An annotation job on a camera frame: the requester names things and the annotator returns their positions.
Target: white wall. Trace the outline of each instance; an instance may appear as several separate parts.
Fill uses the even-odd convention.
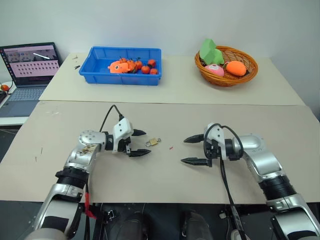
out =
[[[2,0],[0,11],[1,46],[54,41],[63,59],[94,45],[194,55],[212,38],[271,57],[320,114],[319,0]],[[9,79],[1,64],[0,78]]]

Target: laptop keyboard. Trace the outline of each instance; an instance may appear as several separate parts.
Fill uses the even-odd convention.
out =
[[[8,99],[9,101],[38,100],[45,87],[17,88]]]

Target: blue plastic basket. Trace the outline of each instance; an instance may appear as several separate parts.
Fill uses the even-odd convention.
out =
[[[158,74],[110,73],[108,66],[121,58],[137,58],[147,65],[149,59],[156,62]],[[162,75],[161,49],[159,48],[127,48],[93,46],[88,57],[82,64],[79,74],[84,76],[89,84],[125,84],[125,85],[158,85]]]

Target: laptop screen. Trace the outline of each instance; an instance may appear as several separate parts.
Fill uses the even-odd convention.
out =
[[[15,85],[47,85],[60,67],[55,44],[35,43],[0,47]]]

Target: green toy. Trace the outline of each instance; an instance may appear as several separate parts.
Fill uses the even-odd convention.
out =
[[[225,63],[222,52],[219,49],[216,49],[216,44],[212,39],[207,38],[204,40],[199,54],[200,58],[202,58],[207,65]]]

